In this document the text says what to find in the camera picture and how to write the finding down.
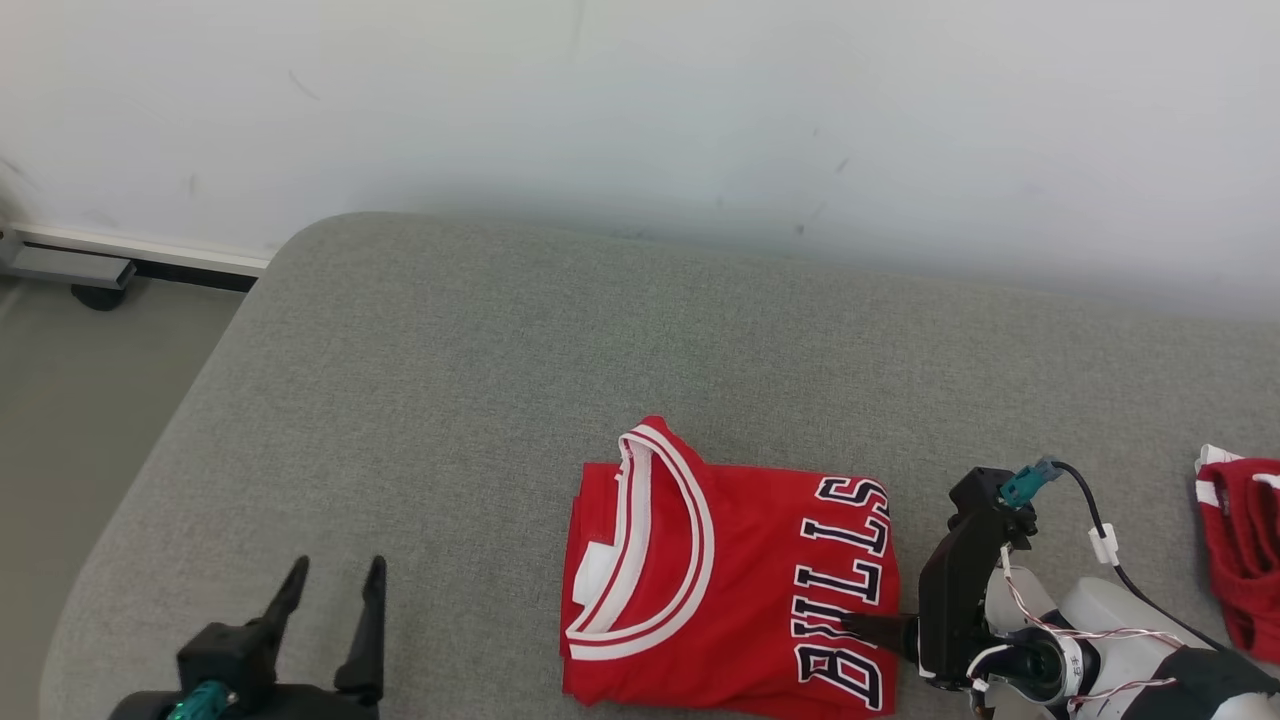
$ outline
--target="folded jersey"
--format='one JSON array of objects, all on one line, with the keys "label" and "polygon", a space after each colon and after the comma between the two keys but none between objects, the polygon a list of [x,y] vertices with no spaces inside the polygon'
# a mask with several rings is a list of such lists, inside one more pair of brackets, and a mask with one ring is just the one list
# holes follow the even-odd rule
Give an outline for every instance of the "folded jersey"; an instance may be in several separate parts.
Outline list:
[{"label": "folded jersey", "polygon": [[1201,450],[1196,497],[1210,588],[1236,647],[1280,662],[1280,460]]},{"label": "folded jersey", "polygon": [[897,659],[840,626],[896,614],[870,478],[707,465],[660,418],[588,464],[564,562],[564,692],[780,719],[893,712]]}]

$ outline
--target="couch cushion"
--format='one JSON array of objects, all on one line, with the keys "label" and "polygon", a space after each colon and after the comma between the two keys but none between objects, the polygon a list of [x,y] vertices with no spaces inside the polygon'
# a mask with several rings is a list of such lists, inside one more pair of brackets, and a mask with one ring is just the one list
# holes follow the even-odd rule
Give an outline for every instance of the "couch cushion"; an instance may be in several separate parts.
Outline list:
[{"label": "couch cushion", "polygon": [[[545,229],[332,218],[271,263],[105,530],[47,660],[44,717],[100,720],[132,691],[174,688],[174,651],[260,612],[302,553],[282,680],[332,682],[383,553],[384,717],[585,715],[559,692],[570,500],[581,462],[614,459],[646,414],[712,462],[881,478],[904,579],[970,466],[1055,454],[1092,480],[1143,589],[1221,638],[1192,460],[1207,441],[1280,455],[1280,331]],[[1051,592],[1106,575],[1074,486],[1037,509],[1023,562]],[[915,607],[910,580],[904,598]],[[901,717],[968,716],[910,673],[899,693]]]}]

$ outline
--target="white stripe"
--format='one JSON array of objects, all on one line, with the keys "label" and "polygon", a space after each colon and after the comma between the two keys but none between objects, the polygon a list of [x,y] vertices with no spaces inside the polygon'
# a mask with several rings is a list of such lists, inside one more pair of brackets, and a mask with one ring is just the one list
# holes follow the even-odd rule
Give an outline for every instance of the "white stripe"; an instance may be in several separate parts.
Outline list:
[{"label": "white stripe", "polygon": [[604,585],[609,582],[609,573],[618,564],[618,548],[603,542],[589,541],[582,561],[573,573],[573,589],[571,598],[577,605],[590,605],[596,596],[604,592]]},{"label": "white stripe", "polygon": [[[627,524],[626,534],[628,539],[622,557],[618,561],[617,571],[612,587],[605,587],[605,597],[600,602],[599,611],[591,621],[582,628],[584,633],[603,633],[618,621],[618,616],[626,610],[627,602],[636,591],[640,582],[640,571],[644,569],[644,559],[649,555],[650,509],[653,492],[653,457],[630,452],[631,457],[631,493],[630,505],[631,521]],[[618,516],[625,518],[627,507],[622,505],[622,496],[618,496]]]},{"label": "white stripe", "polygon": [[1217,488],[1208,480],[1196,480],[1196,500],[1217,507]]},{"label": "white stripe", "polygon": [[[631,455],[635,456],[635,462],[637,464],[637,470],[636,470],[637,475],[640,473],[639,464],[641,462],[641,459],[644,459],[643,461],[644,461],[644,468],[645,468],[645,475],[646,475],[646,479],[648,479],[649,478],[648,473],[652,471],[653,455],[655,452],[655,443],[654,443],[653,438],[637,433],[636,430],[639,430],[639,429],[640,428],[636,428],[635,430],[631,430],[630,433],[622,436],[622,445],[625,447],[625,452],[630,452]],[[672,457],[673,459],[678,457],[678,455],[672,455]],[[684,580],[684,583],[681,583],[680,589],[671,598],[671,602],[668,602],[667,606],[664,609],[662,609],[660,612],[658,612],[653,618],[649,618],[648,620],[645,620],[644,623],[641,623],[639,625],[634,625],[634,626],[630,626],[630,628],[622,628],[622,629],[618,629],[618,630],[608,632],[608,628],[612,625],[612,623],[605,624],[605,625],[602,626],[600,624],[598,624],[595,621],[591,621],[581,632],[579,632],[577,628],[571,628],[573,632],[566,633],[566,635],[570,639],[581,639],[581,641],[591,641],[591,642],[622,641],[622,639],[625,639],[627,637],[643,633],[643,632],[653,628],[654,625],[662,623],[662,621],[666,621],[667,618],[669,618],[671,614],[675,612],[676,607],[689,596],[689,588],[690,588],[690,585],[694,582],[694,574],[695,574],[695,569],[696,569],[696,564],[698,564],[698,551],[700,550],[700,546],[701,546],[701,538],[700,538],[700,536],[696,532],[696,521],[698,520],[696,520],[696,516],[694,515],[694,502],[692,502],[692,500],[691,500],[691,497],[689,495],[689,489],[687,489],[687,486],[690,484],[689,475],[687,474],[682,474],[677,468],[669,468],[669,470],[671,470],[672,477],[676,480],[676,486],[680,488],[681,496],[684,496],[684,498],[685,498],[685,506],[689,510],[689,524],[690,524],[689,527],[691,528],[691,530],[690,530],[691,543],[690,543],[690,551],[689,551],[689,569],[685,571],[685,580]],[[626,607],[626,603],[631,600],[631,593],[635,591],[636,582],[640,579],[640,571],[641,570],[643,570],[643,565],[634,565],[634,564],[628,565],[625,570],[620,570],[620,573],[623,573],[623,571],[634,573],[634,577],[632,578],[627,578],[627,584],[625,585],[625,593],[622,593],[622,592],[620,592],[620,593],[612,593],[611,592],[611,594],[613,597],[611,598],[611,601],[605,601],[605,602],[617,603],[621,607]]]},{"label": "white stripe", "polygon": [[[613,547],[618,548],[620,556],[617,557],[616,562],[608,568],[608,575],[607,575],[607,578],[604,580],[604,585],[605,587],[602,588],[602,591],[609,589],[609,583],[613,580],[614,575],[617,575],[618,573],[622,571],[622,569],[621,569],[622,566],[626,566],[627,559],[626,559],[626,556],[621,555],[623,552],[623,548],[626,548],[627,552],[630,552],[632,550],[632,548],[627,547],[627,537],[631,533],[631,527],[630,527],[630,523],[627,521],[627,518],[631,514],[628,514],[627,510],[631,509],[635,505],[636,495],[637,495],[635,492],[636,491],[636,487],[635,487],[636,486],[635,459],[634,459],[634,455],[630,452],[630,450],[627,450],[625,439],[620,439],[618,441],[618,451],[622,454],[622,468],[621,468],[620,473],[616,477],[616,479],[618,482],[618,502],[617,502],[617,507],[616,507],[617,515],[614,516],[614,521],[613,521]],[[643,478],[641,482],[645,483],[645,487],[643,488],[644,493],[641,496],[641,502],[648,502],[648,500],[649,500],[649,495],[648,495],[648,471],[644,474],[644,478]],[[595,623],[594,623],[595,609],[602,602],[605,602],[605,603],[608,602],[608,597],[607,597],[607,594],[604,592],[600,592],[599,594],[596,594],[594,598],[591,598],[590,605],[582,607],[582,612],[568,626],[568,630],[570,632],[581,630],[582,629],[582,624],[586,623],[588,618],[593,619],[593,623],[589,625],[589,628],[594,628],[595,626]],[[604,611],[613,611],[613,609],[609,609],[609,610],[602,609],[602,612],[604,612]],[[617,620],[617,614],[620,614],[621,611],[622,611],[621,609],[616,610],[616,612],[613,615],[614,620]]]},{"label": "white stripe", "polygon": [[[632,434],[637,436],[636,439],[640,439],[641,442],[646,441],[646,443],[652,443],[653,446],[663,450],[676,464],[676,466],[672,468],[672,470],[673,474],[677,477],[677,479],[687,480],[687,482],[678,482],[677,484],[681,486],[681,493],[685,496],[685,502],[689,505],[690,520],[694,523],[692,528],[696,530],[698,527],[696,521],[698,520],[701,521],[701,528],[703,528],[703,537],[700,538],[701,564],[698,568],[696,579],[692,580],[692,588],[689,589],[689,592],[686,593],[685,592],[686,587],[681,585],[681,592],[676,593],[676,598],[672,600],[672,602],[663,610],[663,612],[659,612],[655,618],[650,619],[649,621],[641,625],[636,625],[635,628],[626,628],[623,630],[617,630],[613,633],[603,633],[598,635],[566,633],[566,635],[571,641],[573,639],[600,641],[600,639],[611,639],[612,637],[627,637],[636,632],[648,630],[655,623],[660,623],[650,632],[644,632],[643,634],[612,644],[596,646],[596,644],[570,643],[570,656],[573,657],[575,660],[614,660],[618,657],[627,657],[657,646],[658,643],[676,634],[676,632],[678,632],[680,628],[682,628],[685,623],[687,623],[689,619],[694,616],[694,614],[698,611],[698,606],[701,605],[703,597],[707,594],[707,585],[710,583],[712,566],[716,560],[716,532],[712,525],[710,509],[707,505],[707,497],[703,495],[703,489],[698,486],[698,479],[694,477],[694,473],[689,468],[689,464],[685,461],[685,459],[680,455],[676,447],[672,446],[671,442],[662,436],[662,433],[646,425],[640,425],[635,430],[632,430]],[[696,519],[692,516],[694,511],[698,512]],[[695,537],[692,544],[696,548],[699,544],[699,538],[696,537],[696,532],[694,534]],[[696,565],[696,561],[698,561],[698,553],[695,551],[694,556],[690,559],[689,573],[686,573],[686,585],[690,580],[690,577],[694,574],[694,568]],[[669,619],[663,620],[663,616],[677,606],[680,607],[680,610],[676,611],[676,614]]]},{"label": "white stripe", "polygon": [[1240,456],[1234,452],[1228,452],[1221,447],[1216,447],[1208,443],[1201,446],[1201,456],[1196,460],[1196,473],[1199,474],[1199,469],[1204,465],[1212,465],[1215,462],[1234,462],[1240,460]]}]

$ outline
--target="wire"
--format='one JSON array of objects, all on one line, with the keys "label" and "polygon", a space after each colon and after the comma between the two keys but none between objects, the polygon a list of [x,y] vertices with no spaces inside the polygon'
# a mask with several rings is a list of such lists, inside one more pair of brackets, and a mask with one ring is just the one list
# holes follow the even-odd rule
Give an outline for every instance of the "wire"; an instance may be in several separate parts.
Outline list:
[{"label": "wire", "polygon": [[982,665],[983,660],[991,657],[992,655],[1000,655],[1001,652],[1005,652],[1005,651],[1009,651],[1009,650],[1012,650],[1012,648],[1014,648],[1014,646],[1011,646],[1011,644],[997,644],[997,646],[988,647],[987,650],[979,652],[973,659],[973,662],[969,664],[969,669],[965,671],[965,676],[969,678],[970,680],[977,680],[978,679],[978,671],[979,671],[978,669]]},{"label": "wire", "polygon": [[[1107,532],[1102,527],[1102,516],[1098,515],[1098,503],[1097,503],[1097,501],[1093,500],[1093,491],[1089,489],[1089,483],[1084,482],[1084,477],[1080,475],[1079,470],[1076,470],[1075,468],[1068,465],[1066,462],[1061,462],[1061,461],[1055,460],[1053,461],[1053,466],[1057,468],[1059,470],[1065,471],[1066,474],[1071,475],[1073,478],[1075,478],[1076,484],[1080,486],[1080,492],[1084,493],[1084,502],[1087,502],[1089,505],[1089,516],[1093,518],[1093,527],[1098,530],[1098,537],[1100,538],[1107,537]],[[1149,597],[1147,597],[1146,594],[1143,594],[1143,592],[1140,589],[1138,589],[1138,585],[1135,585],[1133,583],[1133,580],[1129,579],[1129,574],[1124,571],[1124,568],[1121,568],[1120,565],[1114,565],[1112,568],[1115,568],[1116,575],[1120,577],[1120,582],[1124,583],[1124,587],[1129,588],[1129,592],[1132,592],[1134,594],[1134,597],[1137,597],[1138,600],[1140,600],[1140,601],[1146,602],[1147,605],[1149,605],[1156,612],[1160,612],[1165,618],[1169,618],[1174,623],[1178,623],[1184,630],[1187,630],[1188,633],[1196,635],[1197,638],[1199,638],[1204,644],[1210,646],[1211,648],[1213,648],[1213,650],[1216,650],[1219,652],[1228,652],[1228,648],[1225,646],[1222,646],[1222,643],[1215,641],[1213,638],[1206,635],[1204,633],[1197,630],[1196,628],[1192,628],[1187,623],[1183,623],[1181,620],[1179,620],[1178,618],[1175,618],[1172,614],[1170,614],[1167,610],[1165,610],[1164,607],[1156,605],[1155,601],[1152,601]]]},{"label": "wire", "polygon": [[1178,680],[1172,678],[1165,678],[1160,680],[1130,680],[1123,685],[1117,685],[1115,688],[1111,688],[1110,691],[1105,691],[1098,694],[1078,694],[1073,697],[1070,701],[1068,701],[1068,705],[1071,706],[1071,712],[1074,714],[1080,708],[1082,705],[1093,700],[1103,700],[1116,693],[1121,693],[1124,691],[1129,691],[1133,688],[1158,688],[1161,685],[1171,685],[1176,682]]},{"label": "wire", "polygon": [[1014,596],[1014,602],[1018,605],[1018,610],[1021,611],[1028,623],[1036,625],[1037,628],[1053,637],[1069,638],[1073,641],[1124,641],[1130,638],[1152,638],[1172,647],[1174,650],[1183,647],[1183,641],[1178,639],[1176,635],[1162,633],[1160,630],[1147,630],[1143,628],[1116,628],[1115,630],[1107,630],[1103,633],[1091,633],[1085,630],[1060,628],[1052,623],[1041,620],[1030,611],[1030,609],[1027,607],[1027,601],[1023,600],[1023,593],[1018,592],[1018,587],[1014,584],[1014,571],[1009,561],[1009,543],[1005,543],[1005,546],[1000,548],[1000,557],[1004,561],[1005,568],[1005,583],[1009,585],[1009,593]]}]

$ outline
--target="floor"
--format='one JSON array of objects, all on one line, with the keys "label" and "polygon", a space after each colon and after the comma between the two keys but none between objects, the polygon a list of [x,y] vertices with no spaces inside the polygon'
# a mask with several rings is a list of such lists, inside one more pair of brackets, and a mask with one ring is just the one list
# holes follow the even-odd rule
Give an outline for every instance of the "floor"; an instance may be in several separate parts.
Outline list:
[{"label": "floor", "polygon": [[242,297],[137,279],[95,313],[0,277],[0,716],[37,716],[76,574]]}]

